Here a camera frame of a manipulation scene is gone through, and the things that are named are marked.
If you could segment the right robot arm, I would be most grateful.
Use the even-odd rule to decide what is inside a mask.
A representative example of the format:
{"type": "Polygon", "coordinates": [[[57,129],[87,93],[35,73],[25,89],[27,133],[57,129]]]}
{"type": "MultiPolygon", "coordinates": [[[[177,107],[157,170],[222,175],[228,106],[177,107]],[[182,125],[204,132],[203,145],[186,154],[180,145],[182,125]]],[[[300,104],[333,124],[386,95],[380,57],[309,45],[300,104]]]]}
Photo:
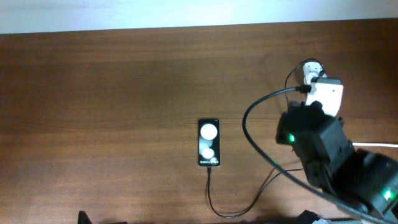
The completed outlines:
{"type": "Polygon", "coordinates": [[[355,149],[343,125],[317,101],[290,102],[279,120],[276,141],[292,146],[311,186],[360,212],[397,222],[397,161],[355,149]]]}

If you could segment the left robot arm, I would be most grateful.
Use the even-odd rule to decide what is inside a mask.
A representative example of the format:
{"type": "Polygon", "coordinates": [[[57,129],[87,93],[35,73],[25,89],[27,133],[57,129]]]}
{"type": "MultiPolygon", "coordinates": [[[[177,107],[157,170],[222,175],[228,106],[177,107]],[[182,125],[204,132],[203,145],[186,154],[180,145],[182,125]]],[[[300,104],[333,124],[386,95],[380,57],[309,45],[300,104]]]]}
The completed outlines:
{"type": "MultiPolygon", "coordinates": [[[[85,211],[79,211],[77,224],[93,224],[85,211]]],[[[128,224],[128,222],[116,222],[108,224],[128,224]]]]}

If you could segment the white power strip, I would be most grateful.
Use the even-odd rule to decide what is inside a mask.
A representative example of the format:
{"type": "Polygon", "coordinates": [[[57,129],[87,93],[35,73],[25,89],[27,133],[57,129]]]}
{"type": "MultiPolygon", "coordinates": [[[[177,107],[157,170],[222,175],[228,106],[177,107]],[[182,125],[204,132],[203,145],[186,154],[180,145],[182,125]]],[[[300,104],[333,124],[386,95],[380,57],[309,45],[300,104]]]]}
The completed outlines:
{"type": "Polygon", "coordinates": [[[311,105],[314,101],[320,101],[321,91],[317,90],[316,83],[319,78],[326,78],[327,75],[319,62],[306,62],[303,66],[304,84],[310,85],[311,90],[307,93],[306,105],[311,105]]]}

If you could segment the black smartphone with lit screen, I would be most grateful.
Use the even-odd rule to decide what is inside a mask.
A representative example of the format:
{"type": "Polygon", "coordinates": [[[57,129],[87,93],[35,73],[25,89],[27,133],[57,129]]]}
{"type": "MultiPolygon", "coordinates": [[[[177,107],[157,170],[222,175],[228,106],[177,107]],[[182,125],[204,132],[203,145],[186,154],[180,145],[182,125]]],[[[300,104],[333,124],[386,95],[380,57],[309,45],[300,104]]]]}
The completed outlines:
{"type": "Polygon", "coordinates": [[[219,119],[198,120],[198,165],[200,167],[221,165],[219,119]]]}

